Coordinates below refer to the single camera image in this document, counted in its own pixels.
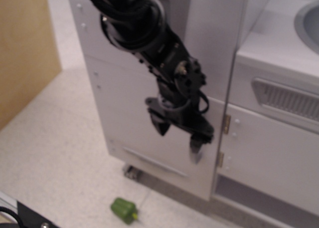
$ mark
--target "vent grille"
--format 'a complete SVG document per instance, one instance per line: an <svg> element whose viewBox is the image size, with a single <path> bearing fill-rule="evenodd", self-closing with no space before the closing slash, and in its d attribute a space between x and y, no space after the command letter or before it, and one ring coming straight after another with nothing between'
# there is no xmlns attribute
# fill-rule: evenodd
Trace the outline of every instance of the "vent grille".
<svg viewBox="0 0 319 228"><path fill-rule="evenodd" d="M259 78L252 85L261 105L319 122L319 95Z"/></svg>

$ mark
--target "cabinet door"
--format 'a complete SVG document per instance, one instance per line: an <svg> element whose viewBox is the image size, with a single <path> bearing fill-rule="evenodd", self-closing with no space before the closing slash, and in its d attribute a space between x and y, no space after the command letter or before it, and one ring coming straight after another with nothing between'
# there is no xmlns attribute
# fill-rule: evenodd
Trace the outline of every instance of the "cabinet door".
<svg viewBox="0 0 319 228"><path fill-rule="evenodd" d="M210 100L206 115L216 139L203 146L195 164L189 154L190 134L171 126L162 137L150 120L145 99L157 96L155 78L88 56L85 60L110 154L209 199L224 104Z"/></svg>
<svg viewBox="0 0 319 228"><path fill-rule="evenodd" d="M319 135L229 105L218 173L319 215Z"/></svg>

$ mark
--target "kitchen unit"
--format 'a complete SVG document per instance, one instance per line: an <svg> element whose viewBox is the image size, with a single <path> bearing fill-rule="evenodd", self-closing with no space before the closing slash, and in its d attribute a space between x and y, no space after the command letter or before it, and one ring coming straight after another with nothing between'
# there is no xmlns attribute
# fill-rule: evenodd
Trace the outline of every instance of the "kitchen unit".
<svg viewBox="0 0 319 228"><path fill-rule="evenodd" d="M314 0L160 1L207 76L214 140L195 163L186 132L159 135L144 103L155 78L109 43L91 1L70 0L109 153L278 226L318 226L319 55L294 27Z"/></svg>

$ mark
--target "sink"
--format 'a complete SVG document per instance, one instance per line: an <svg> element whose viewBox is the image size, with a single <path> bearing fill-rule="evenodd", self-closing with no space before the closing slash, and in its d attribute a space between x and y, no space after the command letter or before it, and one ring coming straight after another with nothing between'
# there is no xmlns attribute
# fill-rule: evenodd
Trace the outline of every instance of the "sink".
<svg viewBox="0 0 319 228"><path fill-rule="evenodd" d="M297 13L295 29L301 40L319 54L319 1L303 7Z"/></svg>

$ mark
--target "white countertop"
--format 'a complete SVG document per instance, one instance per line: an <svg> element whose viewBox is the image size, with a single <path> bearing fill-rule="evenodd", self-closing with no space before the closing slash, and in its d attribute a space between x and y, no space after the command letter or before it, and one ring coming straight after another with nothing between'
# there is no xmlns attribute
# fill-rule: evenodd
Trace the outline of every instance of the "white countertop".
<svg viewBox="0 0 319 228"><path fill-rule="evenodd" d="M237 53L237 61L319 84L319 54L298 37L294 19L313 0L270 0Z"/></svg>

